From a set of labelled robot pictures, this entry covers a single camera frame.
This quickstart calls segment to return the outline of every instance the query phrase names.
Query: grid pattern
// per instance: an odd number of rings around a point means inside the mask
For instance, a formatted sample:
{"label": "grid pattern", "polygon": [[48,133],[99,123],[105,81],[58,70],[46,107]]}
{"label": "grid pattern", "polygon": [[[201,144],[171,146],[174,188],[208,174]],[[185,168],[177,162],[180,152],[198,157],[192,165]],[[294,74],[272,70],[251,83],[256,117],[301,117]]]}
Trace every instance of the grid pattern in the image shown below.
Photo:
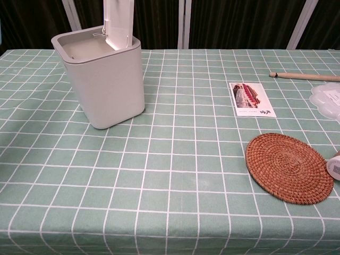
{"label": "grid pattern", "polygon": [[[313,206],[250,177],[255,136],[330,158],[340,124],[308,98],[334,50],[143,50],[145,111],[94,129],[53,50],[0,58],[0,254],[340,254],[340,184]],[[237,117],[229,82],[261,82],[277,118]]]}

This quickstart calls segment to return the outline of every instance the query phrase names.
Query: tablecloth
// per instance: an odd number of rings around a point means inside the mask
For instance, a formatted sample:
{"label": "tablecloth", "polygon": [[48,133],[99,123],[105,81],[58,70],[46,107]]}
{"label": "tablecloth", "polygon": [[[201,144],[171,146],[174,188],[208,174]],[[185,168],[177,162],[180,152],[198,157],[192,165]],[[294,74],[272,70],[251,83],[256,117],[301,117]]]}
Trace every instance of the tablecloth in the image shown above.
{"label": "tablecloth", "polygon": [[[335,50],[143,50],[145,111],[107,130],[81,110],[53,50],[0,58],[0,254],[340,254],[340,185],[312,206],[249,175],[255,136],[326,159],[340,124],[309,102]],[[261,82],[277,118],[237,117],[229,82]]]}

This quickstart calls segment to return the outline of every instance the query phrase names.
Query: white trash can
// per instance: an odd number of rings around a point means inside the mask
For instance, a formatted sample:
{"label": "white trash can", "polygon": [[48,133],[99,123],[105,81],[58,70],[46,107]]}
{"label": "white trash can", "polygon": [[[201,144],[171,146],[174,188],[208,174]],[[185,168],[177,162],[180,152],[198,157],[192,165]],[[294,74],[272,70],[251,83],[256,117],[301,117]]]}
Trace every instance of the white trash can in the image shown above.
{"label": "white trash can", "polygon": [[102,26],[52,38],[80,106],[92,126],[105,129],[143,112],[144,90],[140,41],[113,50]]}

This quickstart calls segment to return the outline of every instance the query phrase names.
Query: round coaster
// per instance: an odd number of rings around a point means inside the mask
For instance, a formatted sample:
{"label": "round coaster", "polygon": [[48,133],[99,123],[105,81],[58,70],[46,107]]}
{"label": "round coaster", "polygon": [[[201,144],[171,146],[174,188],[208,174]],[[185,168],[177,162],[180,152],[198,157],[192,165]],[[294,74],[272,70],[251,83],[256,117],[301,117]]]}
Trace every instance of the round coaster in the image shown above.
{"label": "round coaster", "polygon": [[255,181],[286,202],[318,203],[333,188],[324,158],[306,143],[287,135],[267,133],[255,137],[246,148],[245,161]]}

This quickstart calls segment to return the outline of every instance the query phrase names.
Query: curtain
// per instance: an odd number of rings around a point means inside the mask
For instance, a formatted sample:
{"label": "curtain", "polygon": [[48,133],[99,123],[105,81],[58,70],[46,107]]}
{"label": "curtain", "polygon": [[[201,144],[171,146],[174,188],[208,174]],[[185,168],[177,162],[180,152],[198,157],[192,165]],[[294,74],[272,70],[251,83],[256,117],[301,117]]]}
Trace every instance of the curtain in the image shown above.
{"label": "curtain", "polygon": [[297,49],[340,49],[339,0],[319,0]]}
{"label": "curtain", "polygon": [[[103,25],[103,0],[74,0],[82,28]],[[176,49],[179,0],[135,0],[133,35],[143,49]]]}
{"label": "curtain", "polygon": [[0,20],[0,54],[7,49],[52,49],[52,37],[71,31],[61,0],[0,0]]}
{"label": "curtain", "polygon": [[189,48],[285,49],[305,0],[193,0]]}

